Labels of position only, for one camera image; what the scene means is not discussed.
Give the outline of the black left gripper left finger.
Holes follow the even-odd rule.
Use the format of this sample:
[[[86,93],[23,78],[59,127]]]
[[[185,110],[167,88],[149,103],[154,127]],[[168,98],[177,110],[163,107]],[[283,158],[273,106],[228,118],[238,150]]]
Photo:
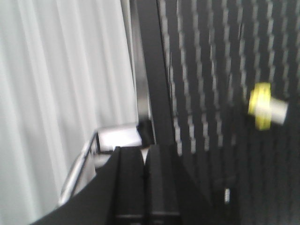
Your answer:
[[[116,225],[144,224],[144,163],[138,147],[120,148],[115,219]]]

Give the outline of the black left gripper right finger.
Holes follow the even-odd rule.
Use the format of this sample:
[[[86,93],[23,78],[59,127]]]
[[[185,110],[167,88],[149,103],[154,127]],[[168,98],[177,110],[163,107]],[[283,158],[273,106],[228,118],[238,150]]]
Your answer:
[[[150,146],[146,157],[145,172],[148,224],[179,225],[180,211],[168,146]]]

